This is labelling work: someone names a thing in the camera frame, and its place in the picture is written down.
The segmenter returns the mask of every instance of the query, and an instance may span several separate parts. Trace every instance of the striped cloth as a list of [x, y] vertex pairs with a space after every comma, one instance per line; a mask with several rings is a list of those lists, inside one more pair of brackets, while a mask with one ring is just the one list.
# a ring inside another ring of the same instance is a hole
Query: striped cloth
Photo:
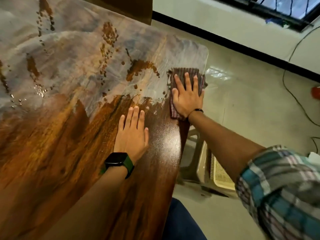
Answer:
[[273, 146], [248, 163], [235, 187], [270, 238], [320, 239], [320, 162]]
[[206, 88], [206, 83], [205, 83], [205, 80], [206, 80], [206, 77], [205, 75], [202, 75], [202, 74], [199, 74], [199, 69], [198, 68], [173, 68], [171, 70], [171, 74], [170, 74], [170, 112], [171, 112], [171, 118], [172, 119], [178, 119], [178, 120], [186, 120], [185, 117], [183, 117], [182, 115], [180, 115], [177, 110], [175, 109], [174, 107], [174, 103], [173, 103], [173, 98], [172, 98], [172, 89], [173, 88], [177, 88], [177, 84], [174, 80], [174, 75], [177, 74], [178, 77], [180, 78], [184, 88], [186, 89], [186, 81], [185, 81], [185, 78], [184, 78], [184, 74], [186, 72], [189, 73], [189, 77], [190, 77], [190, 82], [191, 82], [191, 87], [193, 88], [193, 77], [195, 75], [197, 75], [198, 77], [198, 94], [200, 96], [201, 94], [201, 90], [203, 88]]

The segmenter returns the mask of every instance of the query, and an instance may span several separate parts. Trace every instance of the dark baseboard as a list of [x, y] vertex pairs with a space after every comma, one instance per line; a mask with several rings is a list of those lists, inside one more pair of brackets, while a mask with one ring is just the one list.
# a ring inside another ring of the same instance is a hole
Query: dark baseboard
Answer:
[[153, 11], [152, 19], [320, 83], [320, 74]]

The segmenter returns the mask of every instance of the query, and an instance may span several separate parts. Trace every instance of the white wall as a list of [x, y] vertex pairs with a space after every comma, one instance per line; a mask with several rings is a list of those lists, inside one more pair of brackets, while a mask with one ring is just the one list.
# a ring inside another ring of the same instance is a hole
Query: white wall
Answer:
[[[288, 60], [302, 33], [283, 29], [215, 0], [153, 0], [153, 10], [239, 44]], [[299, 45], [291, 63], [320, 74], [320, 29]]]

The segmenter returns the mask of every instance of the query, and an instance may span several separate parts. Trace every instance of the tiled floor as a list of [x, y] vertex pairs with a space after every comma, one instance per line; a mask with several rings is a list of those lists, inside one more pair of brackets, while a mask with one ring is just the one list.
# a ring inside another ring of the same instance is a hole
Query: tiled floor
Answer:
[[[282, 69], [154, 20], [152, 26], [208, 47], [206, 70], [211, 74], [206, 75], [209, 86], [203, 106], [207, 116], [265, 147], [283, 144], [304, 155], [315, 151], [310, 136], [319, 137], [320, 127], [307, 120], [283, 87]], [[317, 83], [290, 72], [285, 83], [320, 124], [320, 102], [310, 96]], [[180, 185], [173, 196], [186, 206], [208, 240], [265, 239], [239, 200], [203, 197]]]

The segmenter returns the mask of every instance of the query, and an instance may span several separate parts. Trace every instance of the table top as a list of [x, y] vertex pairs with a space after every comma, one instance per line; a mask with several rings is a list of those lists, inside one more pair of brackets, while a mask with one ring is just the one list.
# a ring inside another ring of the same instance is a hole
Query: table top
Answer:
[[98, 180], [120, 116], [146, 112], [150, 148], [114, 199], [108, 239], [160, 239], [189, 125], [168, 70], [208, 50], [82, 0], [0, 0], [0, 238], [44, 234]]

